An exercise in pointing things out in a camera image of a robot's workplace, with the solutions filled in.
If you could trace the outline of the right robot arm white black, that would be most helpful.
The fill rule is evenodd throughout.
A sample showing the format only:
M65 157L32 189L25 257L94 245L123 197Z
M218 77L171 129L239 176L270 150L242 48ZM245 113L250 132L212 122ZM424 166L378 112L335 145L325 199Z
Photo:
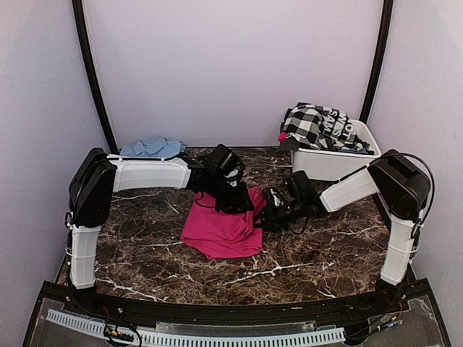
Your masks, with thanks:
M257 225L264 231L287 231L300 218L321 218L363 198L381 196L390 220L390 236L369 307L383 314L397 301L435 196L432 171L427 164L418 168L417 160L416 155L391 149L322 192L315 190L304 171L296 171L283 180L290 201L273 187L263 190L267 205L259 213Z

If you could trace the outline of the pink trousers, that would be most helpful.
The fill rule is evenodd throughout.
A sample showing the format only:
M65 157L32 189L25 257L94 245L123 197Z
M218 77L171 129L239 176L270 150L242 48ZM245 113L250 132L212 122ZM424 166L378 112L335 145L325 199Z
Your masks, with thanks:
M255 226L255 218L267 205L261 189L249 189L255 209L244 214L229 215L215 211L216 200L198 193L185 222L181 241L208 259L234 259L260 254L263 230Z

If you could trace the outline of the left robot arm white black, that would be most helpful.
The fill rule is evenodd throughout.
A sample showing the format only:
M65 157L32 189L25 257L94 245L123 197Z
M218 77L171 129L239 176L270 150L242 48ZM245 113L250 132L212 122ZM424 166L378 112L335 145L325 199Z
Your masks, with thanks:
M69 211L65 218L70 229L69 279L77 289L75 305L86 315L95 315L102 309L101 297L90 288L95 285L98 235L109 217L113 193L189 189L211 196L219 212L246 213L254 205L242 181L244 169L242 159L222 144L197 158L180 153L167 159L131 158L93 148L69 185Z

